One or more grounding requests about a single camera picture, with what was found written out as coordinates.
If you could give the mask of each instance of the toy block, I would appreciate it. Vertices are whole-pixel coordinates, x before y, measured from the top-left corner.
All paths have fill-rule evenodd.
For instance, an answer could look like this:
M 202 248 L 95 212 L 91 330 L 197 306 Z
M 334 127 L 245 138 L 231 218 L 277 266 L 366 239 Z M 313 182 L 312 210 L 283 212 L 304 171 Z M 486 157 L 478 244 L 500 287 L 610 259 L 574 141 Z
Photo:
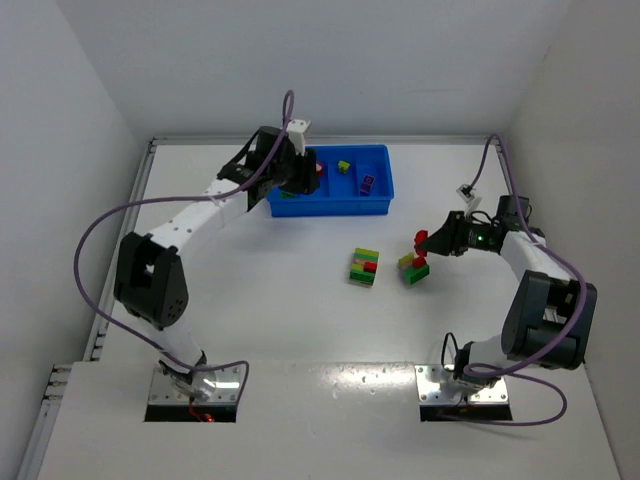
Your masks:
M 349 274 L 349 278 L 351 280 L 355 280 L 356 282 L 363 283 L 365 285 L 373 285 L 373 281 L 376 276 L 373 273 L 369 272 L 354 272 L 353 270 Z
M 404 257 L 398 260 L 398 268 L 404 270 L 407 267 L 411 266 L 411 262 L 413 262 L 413 252 L 407 253 Z
M 411 266 L 416 270 L 421 269 L 426 264 L 427 264 L 427 261 L 424 259 L 424 257 L 414 258 L 413 261 L 411 262 Z
M 404 281 L 407 285 L 413 285 L 427 275 L 429 275 L 429 265 L 425 265 L 422 268 L 414 268 L 412 265 L 402 271 L 402 276 L 404 277 Z
M 373 257 L 371 255 L 365 255 L 363 253 L 354 253 L 353 254 L 353 258 L 356 259 L 356 260 L 364 260 L 365 262 L 378 263 L 378 257 Z
M 375 181 L 376 177 L 374 177 L 373 175 L 365 175 L 362 179 L 362 185 L 369 185 L 370 187 L 373 187 L 373 183 Z
M 349 173 L 349 168 L 351 168 L 351 164 L 345 162 L 344 160 L 340 160 L 338 162 L 338 171 L 342 174 Z
M 364 271 L 365 272 L 369 272 L 369 273 L 376 273 L 376 270 L 378 269 L 378 264 L 377 263 L 373 263 L 373 262 L 366 262 L 364 264 Z
M 362 253 L 363 255 L 369 255 L 371 257 L 376 257 L 380 255 L 380 252 L 376 252 L 375 250 L 367 250 L 366 248 L 356 248 L 356 253 Z
M 360 185 L 360 195 L 362 195 L 363 197 L 368 197 L 369 195 L 371 195 L 371 185 L 367 185 L 365 183 Z
M 378 270 L 378 257 L 380 252 L 367 250 L 366 248 L 356 248 L 351 262 L 351 272 L 349 278 L 365 285 L 373 285 Z
M 420 230 L 418 233 L 416 233 L 415 238 L 413 239 L 413 243 L 414 243 L 414 247 L 416 250 L 416 253 L 421 256 L 421 257 L 426 257 L 427 256 L 427 252 L 421 250 L 420 244 L 422 242 L 424 242 L 425 240 L 427 240 L 429 238 L 429 232 L 427 232 L 426 230 Z

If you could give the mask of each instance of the white tabletop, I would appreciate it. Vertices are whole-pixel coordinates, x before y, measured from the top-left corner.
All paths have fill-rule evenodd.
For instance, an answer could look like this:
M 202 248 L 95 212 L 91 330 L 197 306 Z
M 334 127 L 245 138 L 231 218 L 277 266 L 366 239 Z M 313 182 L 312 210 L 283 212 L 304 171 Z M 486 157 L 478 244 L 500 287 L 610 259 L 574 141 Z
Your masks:
M 158 147 L 145 198 L 201 191 L 237 148 Z M 397 259 L 417 230 L 434 231 L 462 208 L 455 190 L 473 177 L 482 146 L 389 152 L 388 216 L 272 219 L 265 202 L 188 266 L 193 328 L 210 362 L 252 362 L 236 424 L 142 423 L 158 357 L 112 327 L 100 362 L 74 366 L 40 478 L 617 478 L 582 368 L 535 373 L 569 398 L 553 425 L 420 424 L 403 362 L 437 363 L 449 330 L 461 343 L 499 333 L 517 282 L 499 256 L 469 252 L 430 255 L 430 276 L 402 284 Z M 506 193 L 495 152 L 478 190 L 493 214 Z M 181 208 L 143 208 L 136 231 Z M 356 247 L 380 251 L 370 289 L 347 282 Z M 113 313 L 135 324 L 121 306 Z M 559 408 L 541 387 L 508 386 L 516 420 Z

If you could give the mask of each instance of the blue tray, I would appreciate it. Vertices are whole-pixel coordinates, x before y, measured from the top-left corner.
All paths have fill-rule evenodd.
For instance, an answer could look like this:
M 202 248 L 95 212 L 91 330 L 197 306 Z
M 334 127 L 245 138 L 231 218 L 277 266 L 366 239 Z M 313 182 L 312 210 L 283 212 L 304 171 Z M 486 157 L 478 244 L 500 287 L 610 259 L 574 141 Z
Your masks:
M 273 217 L 329 215 L 386 215 L 393 198 L 393 180 L 389 151 L 385 145 L 339 145 L 311 147 L 316 160 L 324 166 L 320 188 L 312 195 L 282 198 L 279 188 L 267 196 Z M 338 171 L 338 162 L 351 166 L 346 174 Z M 375 177 L 371 194 L 360 194 L 365 175 Z

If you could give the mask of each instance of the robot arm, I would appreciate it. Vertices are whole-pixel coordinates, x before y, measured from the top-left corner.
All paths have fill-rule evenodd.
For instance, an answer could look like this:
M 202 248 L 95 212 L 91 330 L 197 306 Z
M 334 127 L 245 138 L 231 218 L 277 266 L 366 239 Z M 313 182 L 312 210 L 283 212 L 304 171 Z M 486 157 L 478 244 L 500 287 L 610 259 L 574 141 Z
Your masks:
M 529 200 L 519 198 L 522 210 Z M 539 229 L 530 228 L 534 239 L 545 245 Z M 463 372 L 472 363 L 507 367 L 524 360 L 555 338 L 563 323 L 546 316 L 568 319 L 575 311 L 579 285 L 553 259 L 536 247 L 522 231 L 515 198 L 500 198 L 496 216 L 489 223 L 477 223 L 462 211 L 449 213 L 444 226 L 432 236 L 416 236 L 416 251 L 439 255 L 464 254 L 469 248 L 498 253 L 504 258 L 520 282 L 502 333 L 482 342 L 469 342 L 456 356 L 454 378 L 465 387 L 479 390 L 495 383 L 496 378 L 471 377 Z M 578 323 L 570 334 L 547 355 L 538 366 L 547 369 L 573 370 L 584 360 L 584 354 L 595 309 L 597 292 L 587 284 L 587 301 Z
M 245 184 L 265 161 L 280 130 L 260 128 L 203 192 L 203 197 L 211 197 L 210 202 L 192 203 L 146 235 L 131 232 L 122 239 L 114 296 L 129 313 L 144 321 L 149 336 L 173 357 L 189 365 L 207 362 L 191 335 L 183 262 L 227 223 L 251 210 L 273 187 L 301 194 L 318 188 L 315 152 L 306 151 L 309 127 L 303 120 L 289 122 L 287 136 L 257 180 L 233 196 L 216 200 L 216 196 Z M 254 139 L 256 147 L 250 151 Z M 189 369 L 169 359 L 160 363 L 166 374 L 189 389 L 193 379 Z

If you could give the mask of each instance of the white enclosure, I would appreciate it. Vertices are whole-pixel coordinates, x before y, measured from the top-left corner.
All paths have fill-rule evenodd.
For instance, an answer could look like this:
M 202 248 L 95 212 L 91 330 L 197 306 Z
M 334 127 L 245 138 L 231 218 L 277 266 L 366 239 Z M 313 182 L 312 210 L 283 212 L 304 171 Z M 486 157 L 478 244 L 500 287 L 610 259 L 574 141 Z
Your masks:
M 0 479 L 52 364 L 82 357 L 83 229 L 129 197 L 154 135 L 244 137 L 288 88 L 318 134 L 508 134 L 534 223 L 599 290 L 587 373 L 640 478 L 639 24 L 634 0 L 0 0 Z M 120 220 L 87 246 L 94 298 Z

